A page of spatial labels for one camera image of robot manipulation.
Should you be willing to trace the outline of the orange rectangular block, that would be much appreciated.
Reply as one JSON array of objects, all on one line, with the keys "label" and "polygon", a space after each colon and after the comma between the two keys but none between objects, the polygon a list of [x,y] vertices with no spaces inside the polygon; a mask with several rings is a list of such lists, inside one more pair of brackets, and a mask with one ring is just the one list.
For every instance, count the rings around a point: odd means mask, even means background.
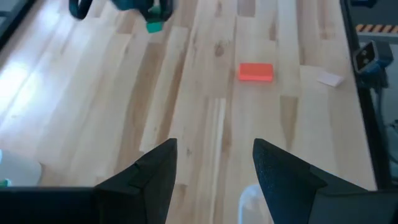
[{"label": "orange rectangular block", "polygon": [[268,63],[241,63],[238,78],[243,81],[271,82],[274,78],[274,68]]}]

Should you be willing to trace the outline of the opaque white plastic bin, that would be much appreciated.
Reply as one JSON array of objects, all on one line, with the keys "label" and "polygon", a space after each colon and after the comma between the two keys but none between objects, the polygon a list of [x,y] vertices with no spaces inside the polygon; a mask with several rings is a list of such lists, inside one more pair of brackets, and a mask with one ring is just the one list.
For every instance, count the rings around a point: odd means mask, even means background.
[{"label": "opaque white plastic bin", "polygon": [[36,186],[41,175],[42,166],[38,161],[0,149],[0,180],[9,179],[10,187]]}]

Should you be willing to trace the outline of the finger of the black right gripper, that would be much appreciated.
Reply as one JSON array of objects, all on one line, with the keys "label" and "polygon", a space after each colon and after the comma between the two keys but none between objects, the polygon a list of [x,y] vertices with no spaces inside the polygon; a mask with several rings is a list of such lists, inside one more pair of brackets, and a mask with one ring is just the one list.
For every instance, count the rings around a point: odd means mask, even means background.
[{"label": "finger of the black right gripper", "polygon": [[150,22],[153,19],[153,15],[150,12],[150,7],[143,7],[141,9],[141,14],[143,16],[143,18],[145,19],[146,22]]},{"label": "finger of the black right gripper", "polygon": [[166,22],[174,12],[174,0],[160,0],[160,18]]}]

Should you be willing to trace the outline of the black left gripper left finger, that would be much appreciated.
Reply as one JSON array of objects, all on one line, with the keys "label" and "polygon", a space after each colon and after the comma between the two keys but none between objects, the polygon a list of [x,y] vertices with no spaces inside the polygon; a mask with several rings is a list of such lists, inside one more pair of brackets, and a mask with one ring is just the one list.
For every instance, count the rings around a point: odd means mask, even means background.
[{"label": "black left gripper left finger", "polygon": [[170,138],[95,187],[99,224],[165,224],[176,171],[177,140]]}]

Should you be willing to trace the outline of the natural wood block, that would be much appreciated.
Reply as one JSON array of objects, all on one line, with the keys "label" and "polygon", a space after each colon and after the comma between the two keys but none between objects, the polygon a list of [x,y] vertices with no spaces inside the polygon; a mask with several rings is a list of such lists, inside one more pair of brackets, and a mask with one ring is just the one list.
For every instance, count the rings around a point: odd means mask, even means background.
[{"label": "natural wood block", "polygon": [[318,82],[332,87],[337,87],[343,80],[343,77],[329,72],[321,72],[317,77]]}]

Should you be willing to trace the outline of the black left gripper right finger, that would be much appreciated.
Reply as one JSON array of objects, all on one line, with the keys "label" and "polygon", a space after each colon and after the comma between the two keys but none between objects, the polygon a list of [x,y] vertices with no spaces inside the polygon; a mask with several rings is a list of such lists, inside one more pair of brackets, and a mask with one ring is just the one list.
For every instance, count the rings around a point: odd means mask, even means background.
[{"label": "black left gripper right finger", "polygon": [[321,189],[332,194],[367,192],[261,138],[254,140],[252,157],[275,224],[308,224]]}]

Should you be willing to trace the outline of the yellow black hazard tape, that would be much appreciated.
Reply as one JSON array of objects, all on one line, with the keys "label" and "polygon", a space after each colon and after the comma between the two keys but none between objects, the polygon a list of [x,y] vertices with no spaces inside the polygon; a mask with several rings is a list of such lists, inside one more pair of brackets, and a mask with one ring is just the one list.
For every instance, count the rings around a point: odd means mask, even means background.
[{"label": "yellow black hazard tape", "polygon": [[378,34],[398,34],[398,25],[384,24],[358,24],[355,27],[357,32],[378,33]]}]

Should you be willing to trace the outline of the long green block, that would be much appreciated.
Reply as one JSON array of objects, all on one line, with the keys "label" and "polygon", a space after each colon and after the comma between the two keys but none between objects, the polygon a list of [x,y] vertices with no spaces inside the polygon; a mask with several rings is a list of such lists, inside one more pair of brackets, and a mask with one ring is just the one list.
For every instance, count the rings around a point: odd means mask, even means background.
[{"label": "long green block", "polygon": [[153,34],[162,31],[164,21],[160,18],[160,14],[161,8],[159,5],[153,6],[149,9],[150,17],[146,19],[146,28],[148,33]]}]

